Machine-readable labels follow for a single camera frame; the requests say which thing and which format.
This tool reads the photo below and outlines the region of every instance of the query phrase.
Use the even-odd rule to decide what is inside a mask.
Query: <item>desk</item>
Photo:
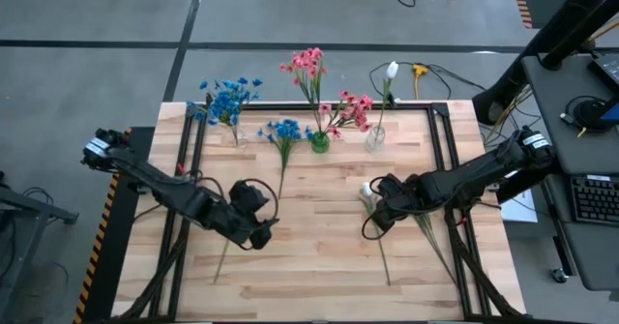
[[[472,103],[448,103],[460,160],[481,155],[484,147]],[[149,161],[170,174],[184,113],[184,103],[164,103],[155,129]],[[378,116],[378,111],[370,112],[369,121],[376,123]],[[315,127],[307,111],[245,111],[241,124],[249,138],[248,146],[236,149],[225,128],[209,127],[200,169],[205,176],[217,178],[224,191],[234,181],[249,177],[258,177],[276,188],[280,155],[255,132],[268,121],[283,118]],[[192,226],[177,319],[461,319],[457,289],[412,219],[399,222],[382,241],[391,286],[386,285],[378,244],[361,236],[365,208],[357,194],[363,182],[388,172],[403,179],[435,168],[425,113],[388,111],[383,124],[387,141],[383,151],[376,154],[366,152],[366,134],[358,130],[344,130],[343,139],[332,141],[327,154],[312,153],[308,143],[299,145],[286,169],[281,221],[273,228],[273,239],[260,251],[243,251],[230,245],[217,284],[213,280],[224,239]],[[448,159],[447,146],[442,149]],[[484,200],[496,203],[493,194],[487,193]],[[144,196],[136,213],[154,205],[152,197]],[[267,206],[261,214],[272,214],[272,209]],[[154,274],[164,216],[164,209],[157,210],[133,226],[113,314],[126,310]],[[524,311],[500,212],[480,206],[472,216],[483,267],[507,300]],[[442,211],[431,218],[437,242],[451,266]],[[470,274],[467,279],[474,309],[479,312]],[[168,293],[170,280],[171,274],[163,294]],[[163,295],[162,311],[166,305]]]
[[[591,73],[589,56],[573,56],[563,61],[558,71],[542,67],[537,57],[522,59],[522,65],[538,102],[548,135],[565,174],[619,173],[619,136],[616,130],[602,134],[585,134],[581,138],[565,125],[559,114],[574,97],[590,95],[602,99],[610,91]],[[568,258],[574,257],[584,286],[590,290],[619,289],[619,228],[573,220],[572,197],[564,176],[551,175],[545,187],[548,202],[559,219],[561,235],[569,245]]]

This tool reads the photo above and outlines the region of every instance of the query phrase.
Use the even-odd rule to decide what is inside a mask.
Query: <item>black desk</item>
[[[522,60],[565,174],[619,173],[619,161],[616,160],[619,135],[616,130],[577,138],[575,130],[559,119],[565,105],[576,96],[590,95],[603,99],[610,96],[610,91],[588,70],[587,64],[591,60],[588,56],[570,57],[556,72],[542,67],[537,57]],[[575,222],[570,188],[565,177],[550,175],[544,186],[549,193],[548,205],[553,206],[551,211],[558,219],[557,232],[564,235],[567,241],[567,255],[574,257],[587,289],[619,289],[619,227]]]

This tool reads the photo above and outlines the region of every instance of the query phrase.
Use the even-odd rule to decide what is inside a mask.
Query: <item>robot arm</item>
[[[241,246],[248,239],[254,249],[264,248],[271,238],[270,227],[276,217],[258,221],[255,213],[269,199],[247,181],[237,181],[230,189],[230,202],[190,178],[173,178],[146,161],[140,160],[121,133],[97,130],[96,136],[83,150],[82,163],[90,168],[116,170],[138,180],[151,189],[155,199],[203,229],[214,229]]]
[[[516,170],[550,166],[553,158],[553,149],[544,136],[524,128],[493,151],[452,170],[413,174],[403,183],[392,174],[374,179],[380,179],[374,193],[382,198],[371,218],[386,232],[409,215],[433,212],[442,206],[468,207],[484,194],[486,186]]]

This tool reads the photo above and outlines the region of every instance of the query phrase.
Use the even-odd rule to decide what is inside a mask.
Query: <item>chair wheel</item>
[[[563,272],[563,268],[558,268],[555,270],[552,270],[550,272],[550,275],[552,276],[552,278],[554,279],[554,281],[563,284],[564,282],[568,281],[569,276],[567,276],[565,274],[565,272]]]

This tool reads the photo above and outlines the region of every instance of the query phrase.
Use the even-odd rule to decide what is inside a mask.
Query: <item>orange and black tape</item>
[[[131,128],[125,130],[125,139],[129,139],[129,134],[132,132]],[[83,316],[86,311],[86,304],[88,303],[88,295],[92,288],[93,278],[97,271],[97,264],[99,262],[99,256],[103,246],[103,238],[105,237],[105,231],[107,230],[107,223],[109,222],[109,214],[112,209],[112,202],[114,201],[114,195],[116,194],[116,187],[118,186],[118,180],[120,174],[113,174],[107,190],[107,197],[103,206],[103,213],[101,214],[101,222],[97,229],[97,235],[95,236],[95,243],[93,244],[93,253],[90,255],[88,268],[86,269],[86,277],[81,285],[81,291],[79,292],[79,300],[77,301],[77,307],[75,309],[74,324],[80,324],[83,321]]]
[[[531,13],[529,12],[529,7],[526,5],[526,0],[516,0],[516,3],[518,5],[518,11],[520,12],[520,17],[522,18],[522,24],[524,27],[527,29],[533,28]]]

